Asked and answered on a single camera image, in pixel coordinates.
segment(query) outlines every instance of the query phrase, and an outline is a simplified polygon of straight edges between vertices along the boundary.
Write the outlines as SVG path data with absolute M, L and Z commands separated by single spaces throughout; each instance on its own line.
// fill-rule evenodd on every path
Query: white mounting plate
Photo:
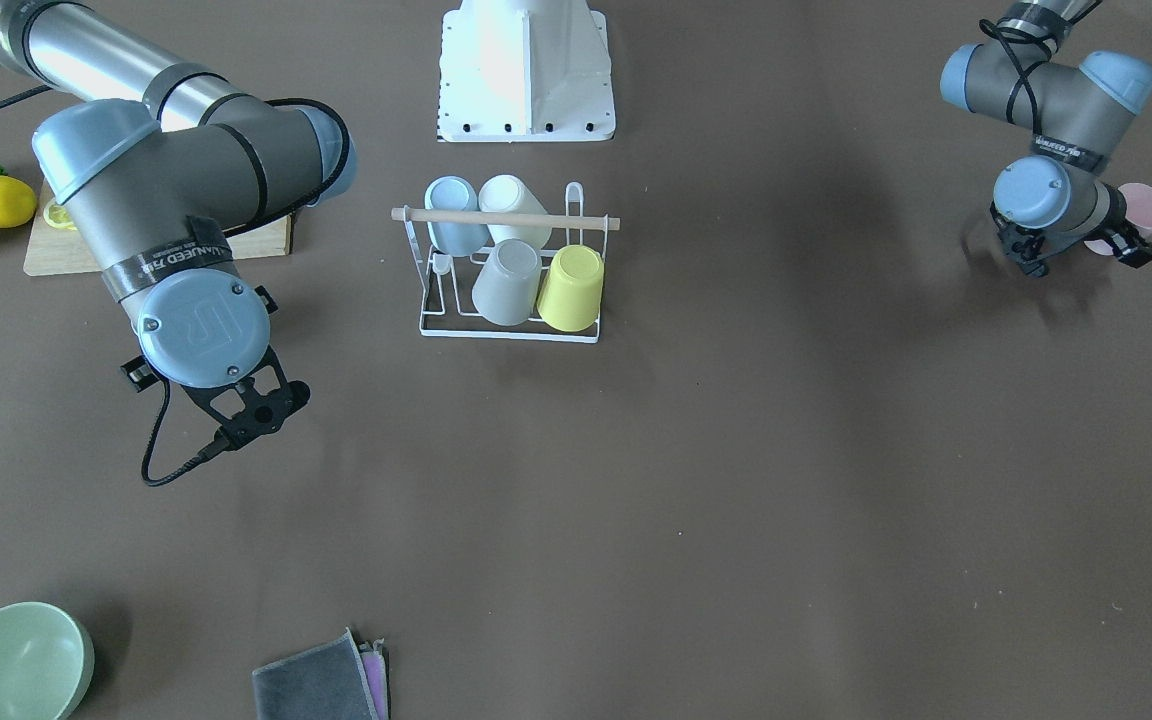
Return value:
M 590 10 L 607 47 L 607 17 Z M 535 109 L 535 127 L 522 127 L 520 109 L 499 99 L 483 77 L 475 41 L 462 10 L 444 15 L 442 82 L 438 89 L 440 142 L 590 142 L 611 141 L 616 132 L 616 105 L 611 76 L 574 74 Z M 511 129 L 506 131 L 506 124 Z

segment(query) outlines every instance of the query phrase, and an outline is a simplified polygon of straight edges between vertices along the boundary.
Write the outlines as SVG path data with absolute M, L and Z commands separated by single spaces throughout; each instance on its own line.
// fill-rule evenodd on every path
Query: gray cloth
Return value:
M 346 630 L 252 673 L 259 720 L 380 720 L 358 647 Z

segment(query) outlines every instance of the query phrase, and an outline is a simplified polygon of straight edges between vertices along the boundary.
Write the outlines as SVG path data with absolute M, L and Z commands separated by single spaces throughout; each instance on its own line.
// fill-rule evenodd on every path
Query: light gray cup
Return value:
M 477 209 L 479 197 L 465 179 L 445 176 L 425 188 L 425 210 Z M 492 241 L 488 229 L 478 223 L 429 223 L 429 236 L 435 249 L 452 258 L 468 258 Z
M 484 213 L 518 213 L 522 215 L 547 215 L 544 205 L 515 176 L 497 176 L 483 183 L 479 206 Z M 521 240 L 541 250 L 550 242 L 553 228 L 524 228 L 516 225 L 488 225 L 492 240 Z
M 493 247 L 473 283 L 473 305 L 488 323 L 526 323 L 540 290 L 540 252 L 521 240 L 505 240 Z

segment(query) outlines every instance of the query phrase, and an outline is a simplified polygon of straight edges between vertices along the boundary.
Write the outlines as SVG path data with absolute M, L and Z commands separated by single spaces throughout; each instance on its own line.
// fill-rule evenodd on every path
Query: white plastic base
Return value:
M 439 141 L 611 141 L 607 47 L 584 0 L 465 0 L 444 15 Z

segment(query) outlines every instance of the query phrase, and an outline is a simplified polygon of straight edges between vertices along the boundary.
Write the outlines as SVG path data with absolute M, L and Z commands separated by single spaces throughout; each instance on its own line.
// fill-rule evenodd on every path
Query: lemon slice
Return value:
M 55 199 L 47 200 L 46 209 L 41 210 L 41 219 L 59 232 L 76 232 L 78 229 L 74 227 L 74 220 L 69 218 L 69 210 L 65 210 L 65 205 L 58 204 Z

